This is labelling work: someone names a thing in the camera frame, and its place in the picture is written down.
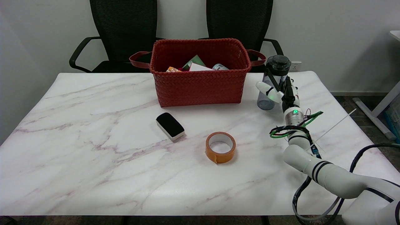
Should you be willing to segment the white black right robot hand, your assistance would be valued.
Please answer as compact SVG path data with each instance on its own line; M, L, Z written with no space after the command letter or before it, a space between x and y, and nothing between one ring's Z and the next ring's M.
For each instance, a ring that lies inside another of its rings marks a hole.
M284 81L281 81L278 89L271 81L257 82L256 88L260 91L257 106L264 111L269 111L276 104L281 104L284 114L288 111L293 111L293 114L303 113L304 111L300 108L298 89L292 81L290 77L286 77Z

